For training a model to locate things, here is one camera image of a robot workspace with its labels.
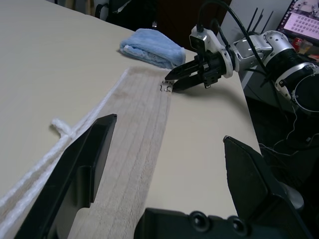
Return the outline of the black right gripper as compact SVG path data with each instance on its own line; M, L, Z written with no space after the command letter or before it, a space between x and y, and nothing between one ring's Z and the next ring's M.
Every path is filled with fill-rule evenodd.
M172 69L165 80L177 80L173 85L173 90L187 90L199 84L204 84L206 89L218 82L224 74L224 60L219 52L212 53L207 50L200 55L199 64L190 61Z

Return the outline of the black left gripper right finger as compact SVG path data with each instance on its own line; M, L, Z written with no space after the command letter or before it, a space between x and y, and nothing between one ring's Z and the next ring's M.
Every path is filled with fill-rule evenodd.
M262 155L230 136L223 143L227 184L238 217L277 230L287 239L313 238Z

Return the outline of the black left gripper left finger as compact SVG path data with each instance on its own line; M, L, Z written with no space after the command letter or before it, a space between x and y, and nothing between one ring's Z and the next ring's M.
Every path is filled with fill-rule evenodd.
M68 238L77 212L96 198L116 122L116 114L98 118L67 147L15 238Z

